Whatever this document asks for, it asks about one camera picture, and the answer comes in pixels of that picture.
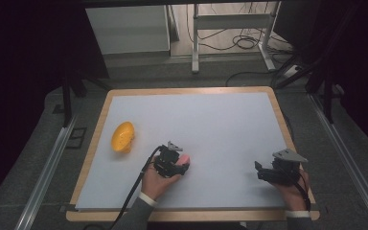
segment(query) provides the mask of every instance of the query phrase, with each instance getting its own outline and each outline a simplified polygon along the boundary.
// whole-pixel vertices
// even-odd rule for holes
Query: aluminum rail
[[[63,127],[61,129],[58,138],[56,139],[56,142],[49,154],[49,157],[47,158],[46,164],[41,171],[41,175],[34,186],[25,208],[23,209],[23,213],[14,228],[15,230],[31,229],[43,197],[46,195],[47,189],[56,171],[59,159],[62,156],[65,145],[67,144],[67,140],[71,134],[71,131],[73,130],[74,124],[77,121],[78,115],[80,113],[80,107],[81,102],[76,102],[75,111],[69,126]]]
[[[319,99],[311,94],[309,94],[309,98],[313,103],[316,113],[321,120],[321,123],[324,125],[325,129],[328,132],[328,135],[331,137],[333,141],[333,145],[336,148],[336,151],[339,154],[342,163],[344,164],[349,176],[354,181],[354,184],[362,196],[367,208],[368,208],[368,182],[366,178],[361,173],[355,159],[352,157],[342,138],[340,137],[336,127],[333,124],[328,122],[328,119],[325,117],[322,112],[322,103]]]

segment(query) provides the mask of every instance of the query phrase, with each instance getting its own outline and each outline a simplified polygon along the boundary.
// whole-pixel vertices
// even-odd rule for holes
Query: wooden table edge
[[[88,176],[89,169],[94,159],[94,155],[100,140],[104,122],[108,114],[108,108],[115,96],[144,96],[144,95],[180,95],[180,94],[229,94],[229,93],[266,93],[270,99],[273,111],[276,115],[277,122],[283,137],[286,142],[286,146],[296,151],[292,142],[291,136],[288,132],[286,121],[283,117],[283,113],[277,102],[276,96],[272,88],[268,86],[249,86],[249,87],[202,87],[202,88],[153,88],[153,89],[115,89],[110,90],[106,95],[106,99],[103,103],[103,109],[95,127],[94,134],[91,139],[85,160],[83,162],[79,179],[77,180],[76,187],[70,200],[70,205],[76,205],[79,199],[81,189]],[[309,197],[312,204],[315,204],[315,199],[311,191],[309,191]],[[79,211],[67,211],[66,218],[70,221],[112,221],[119,212],[79,212]],[[311,211],[311,218],[313,220],[319,219],[319,211]],[[179,212],[153,212],[149,221],[252,221],[252,220],[282,220],[286,219],[284,210],[256,210],[256,211],[179,211]]]

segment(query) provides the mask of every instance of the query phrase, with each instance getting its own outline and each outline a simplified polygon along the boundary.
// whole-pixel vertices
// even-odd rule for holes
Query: human hand
[[[305,171],[300,169],[301,177],[298,180],[298,184],[301,186],[301,188],[306,191],[306,193],[310,189],[310,182],[309,182],[309,174]],[[270,183],[274,187],[276,187],[280,194],[282,195],[283,201],[287,205],[287,209],[290,211],[306,211],[306,203],[298,189],[294,186],[285,186],[285,185],[279,185]]]
[[[150,163],[145,175],[143,176],[141,191],[151,199],[156,200],[167,191],[170,185],[180,178],[180,174],[176,174],[170,178],[165,178],[157,172],[153,163]]]

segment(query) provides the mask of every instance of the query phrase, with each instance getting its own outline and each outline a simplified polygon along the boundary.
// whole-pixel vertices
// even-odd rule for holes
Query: sleeve
[[[286,211],[287,230],[313,230],[313,222],[308,211]]]
[[[129,211],[112,227],[112,230],[146,230],[155,204],[154,200],[140,194]]]

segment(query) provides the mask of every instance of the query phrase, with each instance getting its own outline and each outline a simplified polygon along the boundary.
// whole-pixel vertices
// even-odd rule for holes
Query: yellow sponge
[[[122,153],[130,153],[131,143],[134,138],[134,127],[131,122],[120,124],[112,135],[112,149]]]

